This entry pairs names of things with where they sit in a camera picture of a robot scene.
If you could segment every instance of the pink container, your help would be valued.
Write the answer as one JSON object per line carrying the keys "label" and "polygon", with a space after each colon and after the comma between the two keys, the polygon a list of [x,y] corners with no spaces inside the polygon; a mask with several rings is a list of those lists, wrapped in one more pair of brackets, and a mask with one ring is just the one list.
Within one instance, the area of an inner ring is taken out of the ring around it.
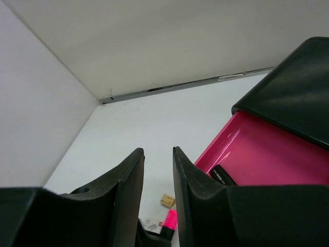
{"label": "pink container", "polygon": [[238,185],[329,185],[329,152],[268,122],[236,112],[195,165],[220,164]]}

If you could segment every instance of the white table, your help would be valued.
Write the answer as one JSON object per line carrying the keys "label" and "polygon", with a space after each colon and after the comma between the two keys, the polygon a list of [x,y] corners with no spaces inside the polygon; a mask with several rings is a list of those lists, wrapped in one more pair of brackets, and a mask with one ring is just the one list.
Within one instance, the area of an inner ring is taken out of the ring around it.
{"label": "white table", "polygon": [[[118,165],[137,147],[145,153],[139,217],[164,220],[164,193],[175,196],[172,148],[192,162],[231,117],[231,107],[265,74],[193,87],[96,108],[46,184],[71,192]],[[179,246],[175,234],[173,247]]]}

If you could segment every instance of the wooden block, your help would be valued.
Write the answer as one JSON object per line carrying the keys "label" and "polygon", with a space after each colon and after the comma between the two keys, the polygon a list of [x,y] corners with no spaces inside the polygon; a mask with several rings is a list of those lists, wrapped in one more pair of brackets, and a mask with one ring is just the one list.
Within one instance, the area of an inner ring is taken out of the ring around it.
{"label": "wooden block", "polygon": [[172,208],[172,206],[175,205],[176,203],[176,199],[174,197],[171,197],[167,194],[163,194],[161,200],[160,200],[160,203],[163,205],[163,206],[166,206],[168,208]]}

